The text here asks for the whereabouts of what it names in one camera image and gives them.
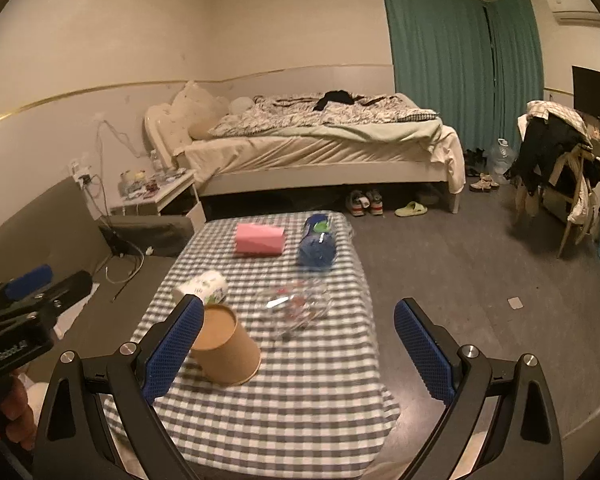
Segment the person's left hand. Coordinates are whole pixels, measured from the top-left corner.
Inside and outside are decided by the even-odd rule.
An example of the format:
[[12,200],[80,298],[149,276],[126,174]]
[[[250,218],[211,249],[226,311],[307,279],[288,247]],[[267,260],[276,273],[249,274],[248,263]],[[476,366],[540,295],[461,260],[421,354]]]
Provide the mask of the person's left hand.
[[32,451],[36,438],[36,423],[28,394],[16,372],[0,378],[1,436],[26,451]]

